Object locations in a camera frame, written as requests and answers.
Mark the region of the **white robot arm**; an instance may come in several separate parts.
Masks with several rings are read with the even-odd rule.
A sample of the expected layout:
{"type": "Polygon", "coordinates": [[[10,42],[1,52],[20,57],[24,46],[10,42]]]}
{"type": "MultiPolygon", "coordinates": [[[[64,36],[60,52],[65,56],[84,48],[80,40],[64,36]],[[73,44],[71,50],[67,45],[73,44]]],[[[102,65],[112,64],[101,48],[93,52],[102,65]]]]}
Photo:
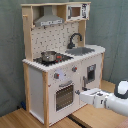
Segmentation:
{"type": "Polygon", "coordinates": [[[80,100],[95,108],[105,108],[128,117],[128,80],[122,80],[115,86],[114,92],[98,88],[79,94],[80,100]]]}

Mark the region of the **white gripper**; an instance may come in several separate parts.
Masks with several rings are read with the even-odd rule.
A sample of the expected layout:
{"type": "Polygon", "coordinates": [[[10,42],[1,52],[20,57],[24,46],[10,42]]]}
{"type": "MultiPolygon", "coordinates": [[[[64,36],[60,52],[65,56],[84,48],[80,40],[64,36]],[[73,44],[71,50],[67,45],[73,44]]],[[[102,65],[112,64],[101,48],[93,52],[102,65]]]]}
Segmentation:
{"type": "Polygon", "coordinates": [[[99,88],[93,88],[87,91],[80,93],[80,100],[93,105],[95,108],[104,108],[105,107],[105,98],[108,96],[108,93],[102,91],[99,88]]]}

